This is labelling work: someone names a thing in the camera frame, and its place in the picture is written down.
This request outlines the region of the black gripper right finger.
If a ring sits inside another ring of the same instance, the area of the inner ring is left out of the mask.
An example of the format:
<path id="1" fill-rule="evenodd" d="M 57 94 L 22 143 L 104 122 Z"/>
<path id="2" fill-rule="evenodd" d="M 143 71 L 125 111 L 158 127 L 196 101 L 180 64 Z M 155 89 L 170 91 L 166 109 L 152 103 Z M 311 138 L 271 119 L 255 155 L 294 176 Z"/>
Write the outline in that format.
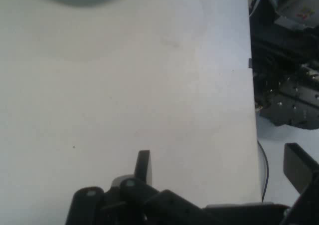
<path id="1" fill-rule="evenodd" d="M 319 223 L 319 164 L 297 143 L 284 148 L 284 174 L 300 194 L 284 215 L 284 225 Z"/>

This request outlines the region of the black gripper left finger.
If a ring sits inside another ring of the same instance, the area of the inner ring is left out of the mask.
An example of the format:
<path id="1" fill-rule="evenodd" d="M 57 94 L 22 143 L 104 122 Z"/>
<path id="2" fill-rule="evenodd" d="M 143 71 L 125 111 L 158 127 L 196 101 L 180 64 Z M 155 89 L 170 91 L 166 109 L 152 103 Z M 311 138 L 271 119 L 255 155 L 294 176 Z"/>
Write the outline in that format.
<path id="1" fill-rule="evenodd" d="M 108 191 L 79 189 L 73 196 L 68 225 L 203 225 L 204 211 L 169 190 L 151 184 L 151 154 L 138 153 L 134 173 L 116 178 Z"/>

